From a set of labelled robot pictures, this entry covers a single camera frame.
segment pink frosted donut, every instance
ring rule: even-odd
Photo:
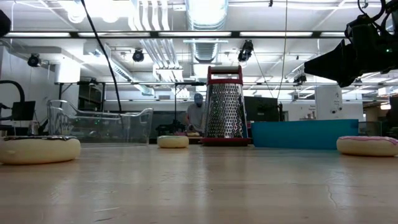
[[[398,140],[379,136],[344,136],[337,140],[337,150],[357,156],[396,156]]]

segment gray shirt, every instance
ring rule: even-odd
[[[204,113],[205,113],[205,104],[203,104],[201,107],[198,107],[196,104],[192,104],[187,109],[189,122],[192,124],[193,128],[196,131],[203,131],[201,128],[201,122]]]

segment blue cap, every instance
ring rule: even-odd
[[[195,103],[202,103],[203,102],[203,96],[200,93],[196,93],[195,96],[193,97],[193,101]]]

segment donut-shaped object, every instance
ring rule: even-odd
[[[337,140],[337,150],[356,156],[396,156],[398,140],[379,136],[344,136]]]
[[[189,138],[186,136],[159,136],[157,145],[162,148],[185,148],[189,145]]]
[[[45,164],[75,159],[80,141],[71,136],[16,136],[0,140],[0,163]]]

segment wooden table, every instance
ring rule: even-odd
[[[252,147],[96,146],[83,148],[71,162],[0,166],[0,219],[397,223],[397,191],[397,158]]]

